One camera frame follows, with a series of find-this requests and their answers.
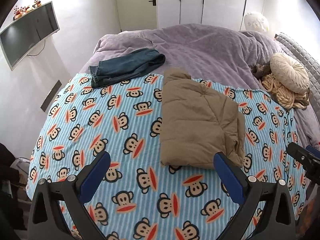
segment black door handle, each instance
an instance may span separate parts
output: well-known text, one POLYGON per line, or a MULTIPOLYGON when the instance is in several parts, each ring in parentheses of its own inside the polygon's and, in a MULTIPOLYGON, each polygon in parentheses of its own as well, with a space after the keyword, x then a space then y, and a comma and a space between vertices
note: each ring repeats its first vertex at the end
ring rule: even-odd
POLYGON ((152 2, 152 5, 153 5, 153 6, 156 6, 156 5, 157 5, 156 0, 151 0, 151 1, 149 1, 149 2, 152 2))

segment wardrobe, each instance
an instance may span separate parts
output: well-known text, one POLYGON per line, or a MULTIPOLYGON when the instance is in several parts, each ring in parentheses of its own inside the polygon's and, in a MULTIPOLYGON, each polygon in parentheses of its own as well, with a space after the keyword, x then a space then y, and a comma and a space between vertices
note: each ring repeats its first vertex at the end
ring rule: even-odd
POLYGON ((199 23, 244 30, 243 16, 262 12, 264 0, 157 0, 158 28, 199 23))

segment cream pleated cushion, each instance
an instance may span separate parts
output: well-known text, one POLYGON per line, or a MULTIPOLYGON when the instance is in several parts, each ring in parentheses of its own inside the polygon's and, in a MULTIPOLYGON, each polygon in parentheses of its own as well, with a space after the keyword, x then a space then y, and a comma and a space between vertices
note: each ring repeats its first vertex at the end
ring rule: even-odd
POLYGON ((309 87, 309 77, 304 67, 294 58, 284 54, 275 53, 270 60, 271 71, 279 82, 286 88, 303 94, 309 87))

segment brown puffer jacket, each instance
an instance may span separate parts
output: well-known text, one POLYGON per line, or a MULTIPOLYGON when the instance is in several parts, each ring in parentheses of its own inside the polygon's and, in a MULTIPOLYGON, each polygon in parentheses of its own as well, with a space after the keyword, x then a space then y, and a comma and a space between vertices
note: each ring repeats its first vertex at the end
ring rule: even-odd
POLYGON ((223 152, 238 167, 244 158, 244 116, 238 103, 172 68, 164 73, 160 161, 213 169, 223 152))

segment television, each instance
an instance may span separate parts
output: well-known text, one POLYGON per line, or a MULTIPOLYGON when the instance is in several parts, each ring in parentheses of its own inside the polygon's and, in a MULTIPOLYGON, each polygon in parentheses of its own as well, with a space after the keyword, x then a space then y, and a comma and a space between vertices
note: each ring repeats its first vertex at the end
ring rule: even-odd
POLYGON ((13 21, 0 33, 0 45, 11 70, 42 40, 59 30, 52 2, 13 21))

